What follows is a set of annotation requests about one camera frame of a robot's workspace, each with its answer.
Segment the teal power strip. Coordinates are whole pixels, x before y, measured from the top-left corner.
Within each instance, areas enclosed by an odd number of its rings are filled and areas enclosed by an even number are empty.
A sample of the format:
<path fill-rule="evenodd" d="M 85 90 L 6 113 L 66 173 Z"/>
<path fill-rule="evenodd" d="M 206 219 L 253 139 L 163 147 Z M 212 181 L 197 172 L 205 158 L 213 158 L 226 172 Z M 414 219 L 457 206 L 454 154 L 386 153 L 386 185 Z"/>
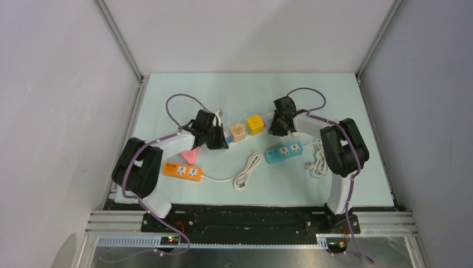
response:
<path fill-rule="evenodd" d="M 270 149 L 265 152 L 265 158 L 268 164 L 276 164 L 281 161 L 291 159 L 303 153 L 303 146 L 300 142 L 294 142 L 289 145 Z"/>

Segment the yellow cube socket adapter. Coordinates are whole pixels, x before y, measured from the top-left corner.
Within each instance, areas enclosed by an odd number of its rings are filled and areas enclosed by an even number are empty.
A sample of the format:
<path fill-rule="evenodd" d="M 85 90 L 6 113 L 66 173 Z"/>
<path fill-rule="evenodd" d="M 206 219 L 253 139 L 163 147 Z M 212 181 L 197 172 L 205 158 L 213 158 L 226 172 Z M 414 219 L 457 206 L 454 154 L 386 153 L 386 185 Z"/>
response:
<path fill-rule="evenodd" d="M 247 130 L 251 136 L 256 136 L 264 131 L 264 122 L 258 114 L 247 118 L 246 123 Z"/>

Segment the pink triangular power socket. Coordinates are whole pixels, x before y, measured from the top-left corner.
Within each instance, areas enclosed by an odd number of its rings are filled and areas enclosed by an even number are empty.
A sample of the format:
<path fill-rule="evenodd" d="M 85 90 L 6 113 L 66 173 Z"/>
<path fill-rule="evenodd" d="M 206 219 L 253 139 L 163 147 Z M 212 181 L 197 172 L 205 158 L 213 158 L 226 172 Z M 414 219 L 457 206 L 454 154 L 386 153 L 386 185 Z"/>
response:
<path fill-rule="evenodd" d="M 199 152 L 199 148 L 195 148 L 192 150 L 181 152 L 180 156 L 184 160 L 184 162 L 187 163 L 188 165 L 195 165 L 198 152 Z"/>

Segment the beige cube socket adapter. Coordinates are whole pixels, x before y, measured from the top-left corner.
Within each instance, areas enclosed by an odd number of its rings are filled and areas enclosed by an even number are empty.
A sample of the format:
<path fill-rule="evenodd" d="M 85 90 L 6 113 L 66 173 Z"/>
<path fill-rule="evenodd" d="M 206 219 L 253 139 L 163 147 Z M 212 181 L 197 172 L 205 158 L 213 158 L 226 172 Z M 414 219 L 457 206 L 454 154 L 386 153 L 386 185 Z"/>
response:
<path fill-rule="evenodd" d="M 230 126 L 229 131 L 232 141 L 235 143 L 240 142 L 246 138 L 246 130 L 242 123 Z"/>

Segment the orange power strip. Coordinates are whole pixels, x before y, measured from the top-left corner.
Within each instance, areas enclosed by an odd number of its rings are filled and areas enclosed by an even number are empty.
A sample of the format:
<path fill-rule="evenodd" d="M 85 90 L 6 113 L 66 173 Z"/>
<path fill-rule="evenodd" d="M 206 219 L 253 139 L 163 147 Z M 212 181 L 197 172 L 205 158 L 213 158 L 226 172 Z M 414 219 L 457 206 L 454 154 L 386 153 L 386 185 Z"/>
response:
<path fill-rule="evenodd" d="M 162 173 L 166 176 L 189 181 L 200 182 L 202 170 L 198 167 L 166 162 L 162 167 Z"/>

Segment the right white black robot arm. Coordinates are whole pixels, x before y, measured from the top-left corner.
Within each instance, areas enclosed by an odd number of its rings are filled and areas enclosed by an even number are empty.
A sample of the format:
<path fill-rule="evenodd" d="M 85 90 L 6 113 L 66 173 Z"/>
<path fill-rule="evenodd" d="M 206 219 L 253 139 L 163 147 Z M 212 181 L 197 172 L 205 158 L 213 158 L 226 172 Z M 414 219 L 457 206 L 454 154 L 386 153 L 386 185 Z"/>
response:
<path fill-rule="evenodd" d="M 305 109 L 298 110 L 289 96 L 276 99 L 274 105 L 271 135 L 287 136 L 291 132 L 320 135 L 326 163 L 332 172 L 330 195 L 324 205 L 324 226 L 331 233 L 340 232 L 350 218 L 355 178 L 369 160 L 369 150 L 356 123 L 351 118 L 334 121 Z"/>

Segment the white multicolour power strip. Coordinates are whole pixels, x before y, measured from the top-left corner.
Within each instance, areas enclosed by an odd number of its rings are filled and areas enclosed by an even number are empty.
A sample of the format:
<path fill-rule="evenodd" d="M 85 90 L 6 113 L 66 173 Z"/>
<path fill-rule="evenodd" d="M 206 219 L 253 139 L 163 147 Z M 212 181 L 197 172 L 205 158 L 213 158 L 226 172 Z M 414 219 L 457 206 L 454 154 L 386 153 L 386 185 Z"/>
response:
<path fill-rule="evenodd" d="M 273 119 L 273 112 L 256 114 L 245 119 L 242 123 L 231 125 L 224 129 L 225 142 L 229 147 L 239 145 L 251 138 L 268 133 Z"/>

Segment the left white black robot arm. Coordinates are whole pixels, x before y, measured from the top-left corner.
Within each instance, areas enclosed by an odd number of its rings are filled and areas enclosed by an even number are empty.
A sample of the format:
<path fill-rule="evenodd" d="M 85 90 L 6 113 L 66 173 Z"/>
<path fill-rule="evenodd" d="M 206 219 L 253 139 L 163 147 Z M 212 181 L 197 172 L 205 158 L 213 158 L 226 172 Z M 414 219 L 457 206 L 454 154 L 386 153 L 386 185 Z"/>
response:
<path fill-rule="evenodd" d="M 210 150 L 228 149 L 224 137 L 221 110 L 201 109 L 196 118 L 170 135 L 145 142 L 130 138 L 112 172 L 122 196 L 136 200 L 155 217 L 154 224 L 162 232 L 170 232 L 176 217 L 169 213 L 172 204 L 158 187 L 158 178 L 165 160 L 181 152 L 203 145 Z"/>

